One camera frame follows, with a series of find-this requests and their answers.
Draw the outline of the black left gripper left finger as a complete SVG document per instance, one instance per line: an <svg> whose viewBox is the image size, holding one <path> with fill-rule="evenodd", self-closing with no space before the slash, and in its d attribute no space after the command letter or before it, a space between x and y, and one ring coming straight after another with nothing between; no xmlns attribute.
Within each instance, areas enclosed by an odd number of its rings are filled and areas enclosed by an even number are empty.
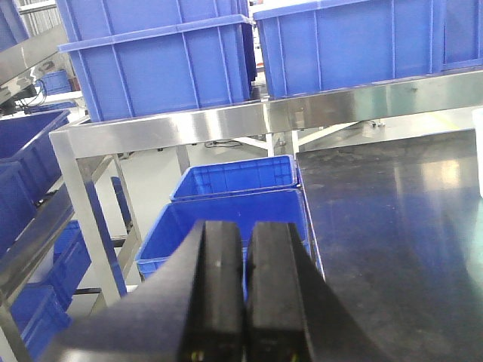
<svg viewBox="0 0 483 362"><path fill-rule="evenodd" d="M244 299L238 239L196 225L134 291L76 321L43 361L240 361Z"/></svg>

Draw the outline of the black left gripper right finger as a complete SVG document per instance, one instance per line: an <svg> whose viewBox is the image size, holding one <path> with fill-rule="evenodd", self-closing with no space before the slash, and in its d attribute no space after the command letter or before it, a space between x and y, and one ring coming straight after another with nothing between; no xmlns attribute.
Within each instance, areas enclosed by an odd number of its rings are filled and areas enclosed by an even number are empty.
<svg viewBox="0 0 483 362"><path fill-rule="evenodd" d="M325 283L293 223L259 222L246 267L249 361L388 361Z"/></svg>

